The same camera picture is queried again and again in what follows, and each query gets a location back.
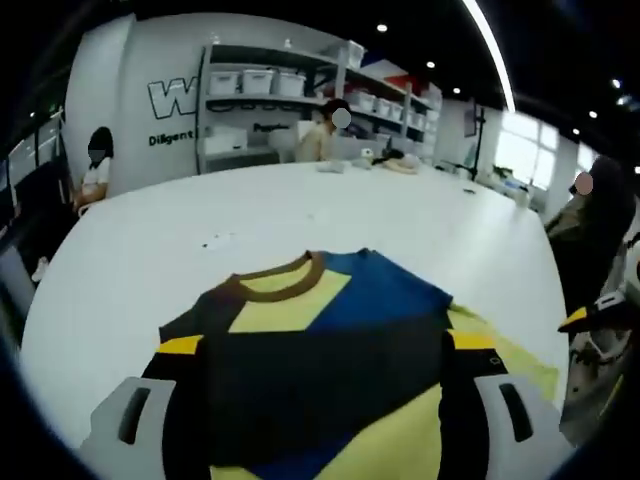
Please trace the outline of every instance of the table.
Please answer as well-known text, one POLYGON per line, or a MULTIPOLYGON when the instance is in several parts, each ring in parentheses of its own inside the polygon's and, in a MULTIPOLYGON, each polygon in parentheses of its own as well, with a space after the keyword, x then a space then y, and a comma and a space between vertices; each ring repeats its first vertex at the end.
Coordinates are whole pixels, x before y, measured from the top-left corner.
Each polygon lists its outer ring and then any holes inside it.
POLYGON ((305 249, 362 247, 450 292, 557 367, 561 408, 568 349, 556 328, 564 301, 540 219, 429 167, 409 176, 261 166, 101 202, 65 239, 36 292, 21 353, 27 386, 76 447, 98 403, 125 377, 142 373, 159 344, 157 328, 202 292, 233 272, 280 265, 305 249))

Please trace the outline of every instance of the yellow panel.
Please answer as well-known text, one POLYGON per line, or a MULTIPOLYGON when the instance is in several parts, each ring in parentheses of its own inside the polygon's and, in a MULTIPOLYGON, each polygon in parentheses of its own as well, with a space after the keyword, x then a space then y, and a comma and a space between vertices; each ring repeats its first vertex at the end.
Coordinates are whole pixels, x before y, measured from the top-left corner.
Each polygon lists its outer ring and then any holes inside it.
POLYGON ((209 467, 211 480, 260 480, 241 467, 209 467))
POLYGON ((349 282, 348 275, 326 270, 308 292, 279 302, 247 302, 229 332, 287 332, 306 329, 349 282))
POLYGON ((193 335, 192 337, 174 338, 158 347, 158 353, 178 353, 183 355, 193 355, 196 353, 198 342, 202 335, 193 335))
POLYGON ((496 348, 491 337, 457 330, 447 330, 453 337, 456 350, 482 350, 496 348))
POLYGON ((249 280, 241 280, 241 283, 256 292, 276 292, 300 282, 309 274, 310 271, 311 260, 307 261, 300 268, 292 272, 278 273, 275 275, 269 275, 268 277, 252 278, 249 280))
POLYGON ((454 329, 491 337, 509 373, 526 377, 541 390, 545 399, 553 401, 558 381, 556 368, 541 363, 534 355, 501 336, 489 323, 464 307, 452 305, 448 313, 454 329))
POLYGON ((318 480, 430 480, 438 477, 442 445, 440 385, 362 430, 318 480))
POLYGON ((580 307, 578 310, 576 310, 575 312, 573 312, 569 318, 567 318, 562 325, 560 325, 560 328, 562 327, 566 327, 567 325, 569 325, 570 323, 573 323, 577 320, 582 320, 583 318, 587 318, 587 307, 580 307))

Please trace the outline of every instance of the yellow stripe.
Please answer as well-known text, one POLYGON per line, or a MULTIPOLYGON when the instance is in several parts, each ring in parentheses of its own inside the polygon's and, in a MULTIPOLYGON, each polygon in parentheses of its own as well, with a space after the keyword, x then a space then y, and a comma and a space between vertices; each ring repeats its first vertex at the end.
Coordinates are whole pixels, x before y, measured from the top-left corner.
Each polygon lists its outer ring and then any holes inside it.
POLYGON ((602 407, 602 410, 600 410, 600 415, 606 412, 607 409, 609 408, 609 405, 611 405, 611 402, 613 401, 615 396, 618 394, 618 390, 620 390, 620 386, 622 385, 623 379, 624 379, 624 375, 620 375, 620 378, 618 378, 618 381, 613 386, 613 390, 611 391, 611 395, 609 395, 609 398, 607 399, 607 403, 605 403, 604 407, 602 407))
POLYGON ((587 318, 587 307, 580 307, 578 310, 573 312, 571 316, 567 318, 562 325, 560 325, 560 328, 566 327, 570 323, 582 320, 583 318, 587 318))
POLYGON ((192 337, 174 338, 161 344, 156 352, 193 355, 196 353, 196 347, 202 337, 203 335, 193 335, 192 337))
POLYGON ((477 333, 460 332, 458 330, 447 330, 453 337, 453 344, 456 350, 483 350, 495 348, 493 339, 486 335, 477 333))

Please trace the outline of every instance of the white storage box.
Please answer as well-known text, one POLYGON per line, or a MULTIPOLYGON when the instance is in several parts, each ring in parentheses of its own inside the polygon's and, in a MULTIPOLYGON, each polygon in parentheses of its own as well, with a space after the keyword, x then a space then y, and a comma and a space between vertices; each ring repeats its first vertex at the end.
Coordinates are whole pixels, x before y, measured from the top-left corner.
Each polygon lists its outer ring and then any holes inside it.
POLYGON ((418 127, 418 114, 413 110, 409 110, 409 125, 412 127, 418 127))
POLYGON ((373 112, 373 104, 376 99, 373 95, 364 92, 351 92, 345 95, 345 98, 351 105, 365 112, 373 112))
POLYGON ((278 72, 273 79, 273 93, 283 97, 301 97, 305 79, 304 75, 278 72))
POLYGON ((424 130, 427 122, 427 117, 422 115, 421 113, 416 113, 416 118, 416 127, 418 127, 420 130, 424 130))
POLYGON ((404 110, 404 107, 402 105, 398 105, 397 103, 392 103, 391 118, 399 122, 400 119, 402 118, 402 110, 404 110))
POLYGON ((213 137, 222 137, 224 135, 230 135, 234 138, 234 149, 242 148, 246 149, 248 146, 248 132, 246 128, 237 128, 230 125, 224 125, 218 123, 212 128, 213 137))
POLYGON ((268 95, 271 80, 273 70, 245 70, 242 72, 242 93, 268 95))
POLYGON ((438 118, 440 118, 440 112, 436 112, 435 110, 427 111, 427 120, 430 122, 437 122, 438 118))
POLYGON ((385 145, 389 143, 389 139, 391 135, 388 133, 376 133, 376 142, 384 143, 385 145))
POLYGON ((238 90, 240 72, 211 72, 209 95, 233 95, 238 90))
POLYGON ((362 45, 358 45, 354 41, 343 42, 340 41, 335 43, 320 53, 322 55, 326 55, 328 57, 335 58, 336 60, 340 59, 340 51, 345 50, 347 55, 347 66, 353 69, 360 68, 360 64, 362 63, 362 59, 364 58, 364 47, 362 45))
POLYGON ((242 145, 238 144, 238 139, 233 133, 222 133, 220 135, 212 135, 204 139, 204 156, 208 157, 217 153, 230 152, 239 150, 242 145))
POLYGON ((381 117, 391 116, 391 102, 386 98, 376 98, 375 108, 376 113, 381 117))

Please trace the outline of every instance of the white shelf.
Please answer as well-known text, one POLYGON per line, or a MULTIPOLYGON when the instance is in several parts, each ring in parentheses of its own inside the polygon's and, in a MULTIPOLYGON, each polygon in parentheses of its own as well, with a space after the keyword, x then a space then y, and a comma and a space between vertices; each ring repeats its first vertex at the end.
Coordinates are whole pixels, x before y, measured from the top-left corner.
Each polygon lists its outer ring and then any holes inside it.
MULTIPOLYGON (((361 84, 373 95, 392 101, 404 100, 407 95, 407 92, 402 88, 351 67, 347 67, 347 78, 355 80, 356 83, 361 84)), ((432 108, 427 99, 420 98, 414 94, 411 94, 411 105, 422 110, 419 113, 423 113, 424 110, 432 108)))
POLYGON ((293 48, 218 44, 211 46, 209 63, 247 63, 288 68, 338 67, 338 61, 293 48))
POLYGON ((224 103, 243 103, 243 102, 255 102, 255 103, 288 103, 295 105, 311 105, 320 106, 324 105, 325 99, 315 97, 283 97, 280 95, 254 95, 245 93, 236 93, 234 95, 207 95, 206 103, 207 107, 215 104, 224 103))

